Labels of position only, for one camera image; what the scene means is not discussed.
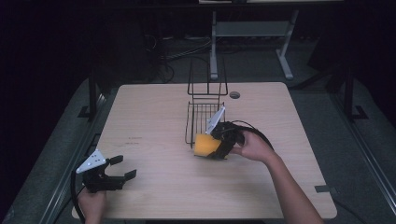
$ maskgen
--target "yellow sponge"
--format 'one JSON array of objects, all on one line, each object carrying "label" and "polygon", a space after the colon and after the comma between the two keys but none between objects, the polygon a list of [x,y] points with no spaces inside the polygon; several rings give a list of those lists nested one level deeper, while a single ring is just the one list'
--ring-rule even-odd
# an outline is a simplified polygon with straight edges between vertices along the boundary
[{"label": "yellow sponge", "polygon": [[214,139],[209,134],[198,133],[195,136],[194,155],[205,157],[210,153],[216,151],[220,143],[221,143],[220,140]]}]

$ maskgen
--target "wooden table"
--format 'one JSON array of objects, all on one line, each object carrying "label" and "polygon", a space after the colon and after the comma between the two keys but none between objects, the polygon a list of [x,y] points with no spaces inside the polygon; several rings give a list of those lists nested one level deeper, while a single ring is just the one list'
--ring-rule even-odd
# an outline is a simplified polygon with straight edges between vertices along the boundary
[{"label": "wooden table", "polygon": [[[229,83],[239,99],[220,98],[226,119],[261,130],[323,218],[336,216],[304,128],[283,83]],[[193,156],[185,143],[187,84],[127,85],[119,89],[98,148],[124,161],[106,170],[137,177],[110,191],[105,217],[130,219],[282,218],[275,188],[260,162],[230,155],[225,161]]]}]

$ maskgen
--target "human hand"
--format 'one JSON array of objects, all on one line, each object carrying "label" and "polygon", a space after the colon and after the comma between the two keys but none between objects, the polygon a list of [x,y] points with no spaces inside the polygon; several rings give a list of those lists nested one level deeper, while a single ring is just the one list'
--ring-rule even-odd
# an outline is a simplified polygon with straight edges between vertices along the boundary
[{"label": "human hand", "polygon": [[84,213],[86,224],[101,223],[106,208],[106,191],[90,193],[84,188],[78,195],[78,204]]},{"label": "human hand", "polygon": [[245,143],[241,147],[234,147],[230,153],[241,155],[253,161],[262,161],[267,164],[272,158],[277,157],[274,150],[268,146],[257,134],[242,131]]}]

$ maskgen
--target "round hole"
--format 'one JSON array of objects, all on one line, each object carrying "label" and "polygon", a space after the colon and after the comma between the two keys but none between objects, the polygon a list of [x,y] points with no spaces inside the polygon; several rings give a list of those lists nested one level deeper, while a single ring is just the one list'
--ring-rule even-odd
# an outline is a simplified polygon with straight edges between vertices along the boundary
[{"label": "round hole", "polygon": [[241,94],[237,91],[232,91],[230,92],[230,97],[233,99],[238,99],[239,97],[241,97]]}]

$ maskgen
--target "black clamp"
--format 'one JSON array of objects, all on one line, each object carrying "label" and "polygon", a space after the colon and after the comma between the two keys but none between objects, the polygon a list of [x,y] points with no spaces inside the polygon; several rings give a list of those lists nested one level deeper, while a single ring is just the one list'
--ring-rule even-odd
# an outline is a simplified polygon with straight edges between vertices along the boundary
[{"label": "black clamp", "polygon": [[105,169],[108,165],[114,165],[123,161],[123,156],[106,159],[106,163],[84,172],[82,183],[91,192],[100,190],[122,189],[126,181],[136,177],[136,170],[126,173],[124,176],[108,176]]},{"label": "black clamp", "polygon": [[248,131],[257,134],[265,143],[268,144],[268,146],[271,147],[271,149],[274,149],[267,137],[259,130],[253,127],[236,125],[233,122],[225,121],[219,122],[210,133],[213,138],[220,140],[221,143],[216,151],[210,153],[207,157],[214,160],[223,160],[225,156],[230,153],[236,143],[244,145],[245,137],[242,135],[241,131]]}]

